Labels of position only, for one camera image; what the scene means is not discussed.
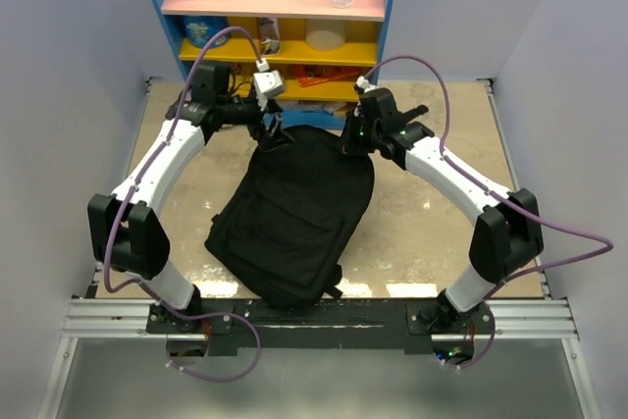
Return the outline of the black backpack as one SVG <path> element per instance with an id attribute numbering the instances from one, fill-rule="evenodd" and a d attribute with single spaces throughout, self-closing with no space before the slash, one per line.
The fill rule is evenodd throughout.
<path id="1" fill-rule="evenodd" d="M 340 257 L 366 212 L 375 170 L 369 154 L 341 151 L 340 135 L 307 125 L 291 141 L 257 148 L 204 242 L 243 285 L 275 308 L 339 299 Z"/>

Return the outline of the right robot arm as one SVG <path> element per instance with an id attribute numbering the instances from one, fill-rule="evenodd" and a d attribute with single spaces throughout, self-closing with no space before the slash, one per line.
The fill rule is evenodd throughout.
<path id="1" fill-rule="evenodd" d="M 542 253 L 541 226 L 533 220 L 538 201 L 527 189 L 510 191 L 485 178 L 444 148 L 417 120 L 426 106 L 401 112 L 393 93 L 374 85 L 359 88 L 358 97 L 342 130 L 343 151 L 380 153 L 429 183 L 474 225 L 468 267 L 421 316 L 430 329 L 460 333 L 494 288 Z"/>

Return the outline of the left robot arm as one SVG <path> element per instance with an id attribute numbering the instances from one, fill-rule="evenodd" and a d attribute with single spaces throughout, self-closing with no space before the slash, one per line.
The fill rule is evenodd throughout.
<path id="1" fill-rule="evenodd" d="M 224 125 L 246 126 L 258 142 L 278 137 L 282 127 L 276 99 L 286 87 L 279 71 L 256 63 L 251 92 L 237 99 L 219 83 L 219 65 L 192 68 L 178 100 L 168 109 L 155 141 L 135 169 L 110 194 L 95 194 L 87 205 L 95 258 L 103 285 L 116 293 L 142 288 L 182 333 L 207 319 L 199 288 L 175 266 L 159 215 L 191 159 Z"/>

